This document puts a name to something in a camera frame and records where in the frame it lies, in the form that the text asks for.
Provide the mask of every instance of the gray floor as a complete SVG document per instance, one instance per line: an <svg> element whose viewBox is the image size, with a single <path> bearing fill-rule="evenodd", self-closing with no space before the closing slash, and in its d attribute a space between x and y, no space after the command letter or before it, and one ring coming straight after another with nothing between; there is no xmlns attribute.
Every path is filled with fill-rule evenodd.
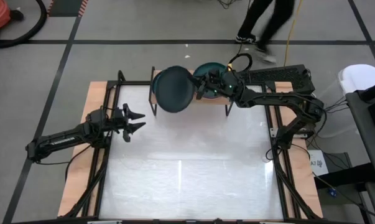
<svg viewBox="0 0 375 224"><path fill-rule="evenodd" d="M372 40L375 40L375 0L353 0ZM30 29L38 18L33 0L8 0L19 7L26 20L3 30L2 39L13 39ZM80 122L88 84L116 78L121 69L128 80L148 80L151 66L158 69L182 65L194 69L202 63L226 63L238 50L234 44L214 44L232 40L241 25L248 1L234 3L224 10L215 0L90 0L69 52L65 44L45 40L67 40L75 18L49 17L45 27L34 37L39 42L0 50L0 222L4 218L17 178L25 159L24 146L31 141L50 87L56 74L62 75L43 134L72 128ZM271 16L272 4L258 21L253 32L261 29ZM274 40L287 40L289 21ZM100 42L96 40L125 40ZM127 40L146 40L130 44ZM150 40L185 40L182 44L153 44ZM206 44L191 44L197 40ZM325 90L336 74L347 65L367 63L375 58L348 0L303 0L292 40L311 40L310 45L292 43L287 65L304 64L312 71L316 93ZM344 45L324 40L347 40ZM255 62L253 69L282 66L285 45L270 46L277 55L277 65ZM244 46L244 52L252 52ZM64 67L60 64L65 56ZM236 62L235 68L243 68ZM341 144L332 139L319 141L328 152L348 152L353 165L365 163L366 152L359 143ZM71 150L52 154L46 161L65 161ZM14 222L55 218L64 186L65 166L33 165L14 216ZM351 221L346 217L354 209L323 208L326 217Z"/></svg>

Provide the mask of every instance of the black hose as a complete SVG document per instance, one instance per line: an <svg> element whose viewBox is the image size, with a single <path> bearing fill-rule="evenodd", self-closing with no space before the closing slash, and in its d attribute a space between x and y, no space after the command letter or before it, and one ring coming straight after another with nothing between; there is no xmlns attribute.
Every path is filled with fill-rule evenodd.
<svg viewBox="0 0 375 224"><path fill-rule="evenodd" d="M36 35L39 30L44 26L47 18L46 13L46 7L42 0L36 0L39 7L40 7L40 18L36 25L31 28L30 31L28 31L26 34L22 35L19 38L16 38L14 40L0 40L0 49L7 48L7 47L13 47L18 44L23 44L24 42L28 41L31 37Z"/></svg>

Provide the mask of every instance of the yellow cable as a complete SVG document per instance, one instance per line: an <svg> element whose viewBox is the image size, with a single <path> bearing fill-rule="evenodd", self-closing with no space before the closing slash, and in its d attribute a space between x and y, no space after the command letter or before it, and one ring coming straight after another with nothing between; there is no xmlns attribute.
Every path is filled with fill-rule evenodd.
<svg viewBox="0 0 375 224"><path fill-rule="evenodd" d="M299 5L298 5L298 9L297 9L297 13L296 13L296 15L295 15L294 21L292 22L291 30L289 31L289 34L288 34L287 46L285 47L284 66L285 66L285 64L287 63L287 58L288 58L289 39L291 38L292 31L294 30L294 25L295 25L295 22L296 22L296 20L297 20L297 18L298 18L299 10L300 10L300 6L302 5L302 1L303 1L303 0L300 0L300 1L299 1Z"/></svg>

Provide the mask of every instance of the black floor stripe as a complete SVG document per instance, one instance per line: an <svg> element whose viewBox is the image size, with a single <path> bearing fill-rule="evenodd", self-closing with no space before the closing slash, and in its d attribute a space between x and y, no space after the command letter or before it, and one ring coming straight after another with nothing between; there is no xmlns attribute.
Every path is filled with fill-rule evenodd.
<svg viewBox="0 0 375 224"><path fill-rule="evenodd" d="M49 111L50 111L50 108L52 107L53 100L55 98L58 84L60 83L60 79L63 75L64 67L67 62L67 58L70 54L70 50L72 47L72 40L75 38L76 30L78 29L80 21L81 21L80 17L77 17L75 19L75 23L71 31L70 37L68 39L68 43L65 47L62 59L60 60L60 65L58 66L55 78L52 83L52 87L50 88L49 95L44 106L44 111L42 112L42 115L39 119L38 127L37 127L37 130L35 131L34 138L41 136L44 131L44 127L48 119ZM19 203L21 193L23 191L25 182L28 177L28 173L31 168L31 165L32 165L32 161L25 159L21 174L19 176L19 180L17 181L16 187L13 191L11 201L9 202L9 206L7 207L7 210L6 210L6 214L3 220L3 223L5 224L12 222L14 213L16 212L17 204Z"/></svg>
<svg viewBox="0 0 375 224"><path fill-rule="evenodd" d="M373 42L373 39L371 38L371 35L369 35L369 32L367 30L366 25L364 24L363 18L360 15L359 10L357 9L356 4L354 3L353 0L348 0L349 5L351 9L353 10L353 14L357 19L357 22L360 26L361 31L363 32L364 37L366 38L369 48L371 49L371 53L373 54L373 57L375 59L375 42Z"/></svg>
<svg viewBox="0 0 375 224"><path fill-rule="evenodd" d="M68 44L69 40L28 40L25 44Z"/></svg>
<svg viewBox="0 0 375 224"><path fill-rule="evenodd" d="M67 44L69 40L29 40L25 44ZM86 45L145 45L145 44L237 44L234 40L73 40ZM272 40L271 45L285 45L286 40ZM290 40L290 45L369 45L367 40Z"/></svg>
<svg viewBox="0 0 375 224"><path fill-rule="evenodd" d="M356 17L356 20L357 20L357 22L358 22L358 24L360 26L360 29L361 29L361 31L364 34L364 37L366 38L366 40L368 42L373 41L372 38L371 38L371 36L369 35L369 32L367 30L366 25L364 24L363 19L361 18L360 12L357 9L356 4L354 3L353 0L348 0L348 2L349 2L349 5L350 5L351 9L353 10L353 14Z"/></svg>

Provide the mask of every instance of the wooden board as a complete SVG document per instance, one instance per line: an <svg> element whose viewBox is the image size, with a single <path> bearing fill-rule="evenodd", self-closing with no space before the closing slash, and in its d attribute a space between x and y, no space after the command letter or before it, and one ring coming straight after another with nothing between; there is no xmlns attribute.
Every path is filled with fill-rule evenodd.
<svg viewBox="0 0 375 224"><path fill-rule="evenodd" d="M103 104L104 95L106 92L107 82L91 82L88 90L88 95L86 97L85 107L83 110L81 122L85 121L85 116L98 109ZM291 83L277 82L277 91L288 92L292 90ZM295 113L286 107L280 107L282 121L285 124L290 123L295 118ZM274 110L272 112L272 120L275 122ZM305 141L303 139L294 139L293 143L306 148ZM74 148L73 155L84 149L86 145L76 146ZM322 217L322 210L320 207L320 201L318 200L317 190L314 183L314 178L312 175L312 168L310 167L310 161L307 157L307 153L303 152L295 146L289 150L289 156L291 161L292 173L294 175L295 187L302 198L305 200L307 205L312 208L312 210L320 217ZM65 184L63 191L63 197L58 211L58 215L64 215L70 211L72 206L78 201L82 193L85 191L89 171L91 167L91 160L93 157L93 150L88 149L86 152L77 157L70 166L68 172L68 179ZM292 212L292 203L290 201L290 194L287 189L285 189L285 194L287 196L287 207L290 217L294 215ZM91 205L96 202L96 191L92 194ZM88 214L93 214L93 208L89 209Z"/></svg>
<svg viewBox="0 0 375 224"><path fill-rule="evenodd" d="M103 104L106 94L107 82L91 82L86 96L85 107L83 108L81 123L85 122L85 117L93 110L97 110ZM74 147L73 156L83 150L87 144ZM89 172L93 157L93 148L80 154L71 163L68 170L67 181L64 186L63 197L58 209L58 216L64 215L71 210L80 199L82 193L88 185Z"/></svg>
<svg viewBox="0 0 375 224"><path fill-rule="evenodd" d="M276 82L275 88L277 92L290 92L293 90L292 84L290 82ZM283 125L289 124L296 117L295 113L285 106L280 107L280 112ZM292 144L307 149L304 139L295 138L292 141ZM322 217L322 209L320 206L320 201L318 199L316 184L314 182L314 176L312 174L312 168L310 167L310 159L308 158L307 153L297 146L292 146L289 149L289 157L292 168L292 175L295 182L295 188L297 189L300 196L302 196L302 198L305 200L306 204L313 210L313 212L316 213L316 215L318 215L319 217ZM285 187L284 189L290 205L288 206L288 212L290 217L293 217L294 213L291 209L292 203L290 202L290 194ZM305 218L303 212L300 211L300 213L302 218Z"/></svg>
<svg viewBox="0 0 375 224"><path fill-rule="evenodd" d="M154 71L154 74L153 74L153 79L154 77L156 77L159 73L161 72L161 70L155 70ZM191 74L194 73L194 70L189 70L189 72ZM195 97L196 97L196 93L194 93L194 96L193 96L193 101L192 103L205 103L205 104L212 104L212 105L229 105L230 104L230 101L229 99L225 98L225 97L218 97L218 98L215 98L215 99L207 99L207 98L201 98L200 100L196 100ZM153 94L153 92L151 93L151 103L153 104L156 104L157 103L157 98L155 97L155 95Z"/></svg>

